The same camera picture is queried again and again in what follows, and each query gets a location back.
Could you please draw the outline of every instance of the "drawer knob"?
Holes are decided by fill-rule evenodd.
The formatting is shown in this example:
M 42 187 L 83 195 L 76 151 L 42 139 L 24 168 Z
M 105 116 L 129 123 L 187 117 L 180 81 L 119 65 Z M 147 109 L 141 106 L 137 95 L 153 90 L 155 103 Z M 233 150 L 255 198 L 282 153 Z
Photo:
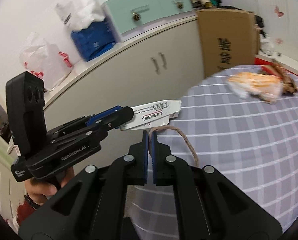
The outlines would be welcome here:
M 177 2 L 178 9 L 183 9 L 183 2 Z
M 140 18 L 141 18 L 141 15 L 140 15 L 140 14 L 138 14 L 138 13 L 133 13 L 133 14 L 132 14 L 132 19 L 133 19 L 135 22 L 139 21 Z

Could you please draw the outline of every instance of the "red butterfly decal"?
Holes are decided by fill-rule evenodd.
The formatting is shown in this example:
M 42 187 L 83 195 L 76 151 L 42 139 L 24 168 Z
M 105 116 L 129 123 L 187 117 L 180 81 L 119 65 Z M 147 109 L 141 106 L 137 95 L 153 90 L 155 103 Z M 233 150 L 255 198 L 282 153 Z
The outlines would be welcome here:
M 283 12 L 280 12 L 278 6 L 276 6 L 276 8 L 274 9 L 274 13 L 276 13 L 276 14 L 278 15 L 279 18 L 281 18 L 281 17 L 284 15 Z

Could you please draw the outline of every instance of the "orange and white package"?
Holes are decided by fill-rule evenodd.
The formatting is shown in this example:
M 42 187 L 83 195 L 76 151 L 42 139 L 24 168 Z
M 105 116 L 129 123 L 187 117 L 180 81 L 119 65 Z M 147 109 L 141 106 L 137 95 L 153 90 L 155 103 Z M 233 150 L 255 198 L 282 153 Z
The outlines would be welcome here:
M 231 90 L 240 98 L 253 94 L 268 103 L 275 103 L 282 94 L 283 84 L 277 76 L 240 72 L 227 81 Z

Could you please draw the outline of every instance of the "cardboard box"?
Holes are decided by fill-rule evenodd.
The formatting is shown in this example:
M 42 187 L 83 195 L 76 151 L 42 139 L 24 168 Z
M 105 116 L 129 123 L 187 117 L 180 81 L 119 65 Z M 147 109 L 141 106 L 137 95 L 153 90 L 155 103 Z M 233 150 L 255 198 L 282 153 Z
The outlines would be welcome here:
M 205 78 L 236 65 L 254 64 L 258 39 L 253 12 L 204 9 L 196 13 Z

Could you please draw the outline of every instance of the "blue bag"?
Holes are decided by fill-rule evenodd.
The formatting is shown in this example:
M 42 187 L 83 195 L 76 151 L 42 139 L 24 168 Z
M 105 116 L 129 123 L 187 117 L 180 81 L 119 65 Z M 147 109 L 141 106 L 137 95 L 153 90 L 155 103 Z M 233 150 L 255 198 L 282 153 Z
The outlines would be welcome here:
M 72 31 L 71 38 L 85 61 L 90 61 L 116 44 L 106 19 L 92 22 L 88 28 Z

